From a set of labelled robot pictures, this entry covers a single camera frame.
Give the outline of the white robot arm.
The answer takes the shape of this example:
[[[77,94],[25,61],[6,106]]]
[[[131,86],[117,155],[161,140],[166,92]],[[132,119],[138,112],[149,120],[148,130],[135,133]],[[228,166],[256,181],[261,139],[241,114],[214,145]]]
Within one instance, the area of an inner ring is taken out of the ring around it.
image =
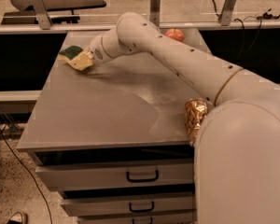
[[[280,86],[163,35],[136,13],[74,59],[83,70],[147,52],[213,107],[193,140],[198,224],[280,224]]]

